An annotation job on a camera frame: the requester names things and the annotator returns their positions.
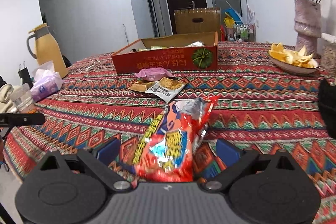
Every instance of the chair backrest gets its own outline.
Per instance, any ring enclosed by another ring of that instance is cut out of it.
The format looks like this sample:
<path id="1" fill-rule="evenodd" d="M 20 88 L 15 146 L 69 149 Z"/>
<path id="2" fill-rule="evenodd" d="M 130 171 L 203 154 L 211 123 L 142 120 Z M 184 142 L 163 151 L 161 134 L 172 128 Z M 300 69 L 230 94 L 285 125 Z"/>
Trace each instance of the chair backrest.
<path id="1" fill-rule="evenodd" d="M 221 33 L 221 9 L 197 8 L 174 11 L 177 34 L 213 32 Z"/>

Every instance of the floor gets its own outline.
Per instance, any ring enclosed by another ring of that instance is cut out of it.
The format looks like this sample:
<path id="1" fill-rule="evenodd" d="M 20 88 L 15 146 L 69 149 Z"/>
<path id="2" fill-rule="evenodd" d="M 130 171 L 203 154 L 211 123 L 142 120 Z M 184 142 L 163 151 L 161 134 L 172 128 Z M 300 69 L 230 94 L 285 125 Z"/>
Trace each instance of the floor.
<path id="1" fill-rule="evenodd" d="M 20 185 L 11 171 L 6 172 L 3 167 L 0 169 L 0 202 L 16 224 L 22 224 L 14 204 L 14 198 Z"/>

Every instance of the thermos handle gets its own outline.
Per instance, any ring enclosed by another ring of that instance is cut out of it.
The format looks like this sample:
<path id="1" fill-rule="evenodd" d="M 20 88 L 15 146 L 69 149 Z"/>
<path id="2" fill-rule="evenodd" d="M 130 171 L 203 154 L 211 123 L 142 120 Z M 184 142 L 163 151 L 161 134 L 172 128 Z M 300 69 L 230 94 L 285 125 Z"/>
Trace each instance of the thermos handle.
<path id="1" fill-rule="evenodd" d="M 29 51 L 30 55 L 32 57 L 34 57 L 35 59 L 37 59 L 36 55 L 32 52 L 32 50 L 31 50 L 31 48 L 29 46 L 29 40 L 32 39 L 33 37 L 35 37 L 34 34 L 32 34 L 30 37 L 27 38 L 27 48 L 28 48 L 28 51 Z"/>

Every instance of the yellow thermos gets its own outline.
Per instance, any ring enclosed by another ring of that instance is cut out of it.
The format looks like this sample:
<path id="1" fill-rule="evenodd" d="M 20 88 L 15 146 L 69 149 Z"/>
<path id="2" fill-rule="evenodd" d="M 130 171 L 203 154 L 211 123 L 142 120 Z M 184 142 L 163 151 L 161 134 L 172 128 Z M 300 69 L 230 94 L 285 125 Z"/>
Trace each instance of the yellow thermos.
<path id="1" fill-rule="evenodd" d="M 29 33 L 34 33 L 27 38 L 28 51 L 32 57 L 37 60 L 39 65 L 46 62 L 53 61 L 55 72 L 59 72 L 61 78 L 68 75 L 68 69 L 65 66 L 61 51 L 58 47 L 57 41 L 48 30 L 47 24 L 37 26 Z M 35 52 L 34 54 L 29 46 L 29 39 L 35 37 Z"/>

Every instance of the red cardboard box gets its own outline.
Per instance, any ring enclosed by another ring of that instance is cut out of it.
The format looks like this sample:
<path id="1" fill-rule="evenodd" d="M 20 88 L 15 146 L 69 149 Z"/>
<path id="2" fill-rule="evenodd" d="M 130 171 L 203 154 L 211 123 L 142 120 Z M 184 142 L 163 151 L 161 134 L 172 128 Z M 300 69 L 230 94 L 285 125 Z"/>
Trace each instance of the red cardboard box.
<path id="1" fill-rule="evenodd" d="M 193 42 L 203 42 L 203 47 L 185 47 Z M 139 52 L 152 46 L 167 47 L 162 50 Z M 139 39 L 112 54 L 118 74 L 137 73 L 142 69 L 165 68 L 172 71 L 216 70 L 218 60 L 218 33 L 175 34 L 169 37 Z"/>

